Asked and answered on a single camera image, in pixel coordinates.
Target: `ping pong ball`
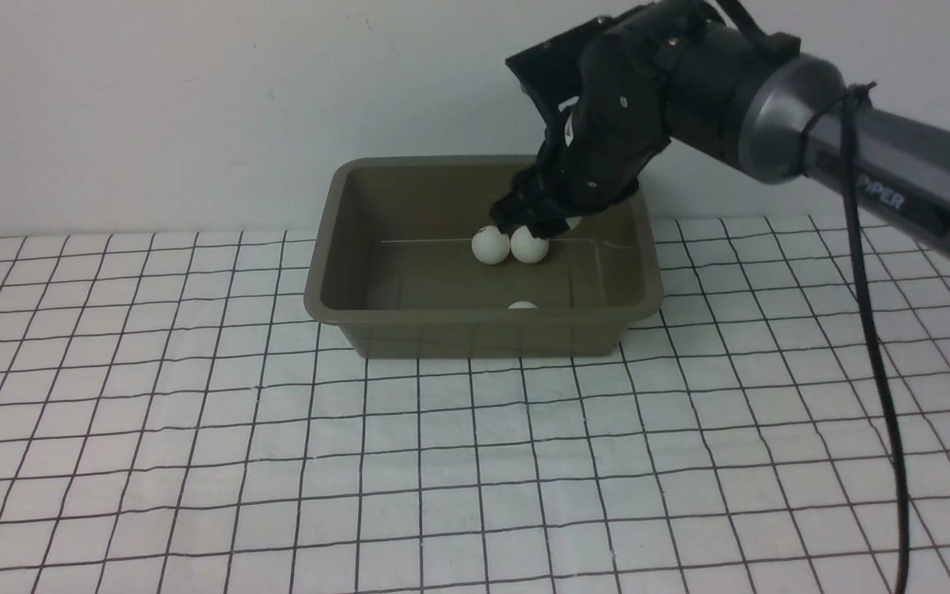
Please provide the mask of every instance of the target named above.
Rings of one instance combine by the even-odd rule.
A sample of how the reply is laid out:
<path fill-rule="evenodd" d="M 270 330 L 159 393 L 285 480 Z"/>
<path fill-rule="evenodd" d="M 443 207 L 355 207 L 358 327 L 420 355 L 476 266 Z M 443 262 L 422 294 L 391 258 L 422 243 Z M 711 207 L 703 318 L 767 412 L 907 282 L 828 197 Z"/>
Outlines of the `ping pong ball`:
<path fill-rule="evenodd" d="M 508 236 L 493 225 L 482 227 L 475 233 L 475 237 L 472 237 L 472 253 L 475 259 L 483 264 L 493 266 L 504 262 L 510 249 Z"/>
<path fill-rule="evenodd" d="M 548 241 L 538 239 L 523 226 L 512 234 L 512 255 L 524 264 L 536 264 L 548 255 Z"/>

